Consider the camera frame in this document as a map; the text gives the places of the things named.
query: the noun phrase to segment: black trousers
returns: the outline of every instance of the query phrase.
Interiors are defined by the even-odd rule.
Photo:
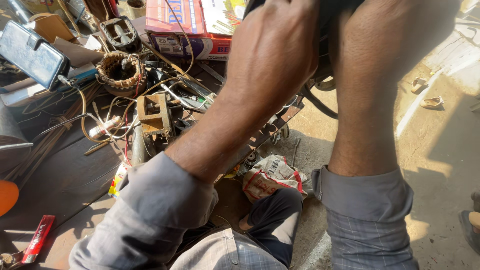
[[[247,223],[253,226],[248,230],[250,237],[287,268],[292,261],[293,242],[302,208],[301,193],[294,188],[282,188],[255,201],[248,217]],[[187,230],[177,252],[188,248],[215,227],[208,221],[200,228]]]

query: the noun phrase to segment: metal pipe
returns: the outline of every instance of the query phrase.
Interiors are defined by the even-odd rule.
[[[218,74],[215,70],[213,70],[213,68],[205,65],[205,64],[202,64],[200,62],[197,63],[197,65],[201,68],[203,68],[206,72],[210,73],[210,75],[212,75],[213,77],[215,77],[215,79],[219,80],[220,82],[222,83],[225,83],[225,78],[222,77],[222,75]]]
[[[7,0],[7,4],[12,10],[12,12],[15,14],[18,22],[23,25],[28,23],[28,19],[33,16],[33,14],[28,11],[28,9],[25,8],[24,5],[18,0]]]
[[[135,117],[137,117],[137,108],[133,111]],[[142,136],[142,125],[136,126],[133,129],[132,137],[132,166],[144,163],[148,160],[148,152],[145,146],[144,137]]]
[[[0,101],[0,172],[7,171],[22,162],[30,153],[31,144],[7,107]]]
[[[208,100],[210,104],[213,104],[214,98],[216,98],[216,94],[214,94],[212,91],[205,89],[190,80],[184,79],[183,77],[180,77],[179,80],[181,80],[186,86],[197,92],[204,99]]]
[[[175,93],[173,93],[173,91],[171,90],[171,88],[176,85],[177,83],[181,83],[181,82],[174,82],[172,85],[170,85],[170,87],[166,86],[165,84],[160,84],[160,86],[165,89],[165,91],[169,92],[174,98],[176,98],[177,100],[180,100],[180,103],[182,103],[184,105],[184,107],[187,107],[189,109],[193,109],[193,110],[198,110],[200,109],[201,107],[203,107],[205,105],[205,103],[207,102],[207,100],[205,100],[200,106],[198,107],[194,107],[192,106],[191,104],[189,104],[185,99],[181,99],[179,98],[177,95],[175,95]]]

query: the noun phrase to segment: rusty metal bracket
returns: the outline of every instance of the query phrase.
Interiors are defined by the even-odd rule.
[[[137,113],[143,134],[161,135],[170,142],[173,132],[165,94],[138,97]]]

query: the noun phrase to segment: red wire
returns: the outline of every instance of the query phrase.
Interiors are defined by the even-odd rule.
[[[127,119],[127,115],[125,114],[125,126],[128,126],[128,119]],[[128,136],[125,136],[125,158],[127,159],[127,163],[128,165],[132,165],[130,163],[130,161],[128,160],[128,156],[127,156],[127,147],[128,147],[128,139],[127,139]]]
[[[133,98],[135,98],[137,95],[138,95],[138,85],[140,84],[140,80],[142,79],[142,74],[138,74],[138,83],[137,83],[137,89],[135,90],[135,96],[133,96]]]

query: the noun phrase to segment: knee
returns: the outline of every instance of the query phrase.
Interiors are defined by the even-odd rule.
[[[303,197],[296,188],[280,188],[276,191],[276,196],[280,197],[282,200],[291,202],[292,204],[298,205],[300,209],[303,208]]]

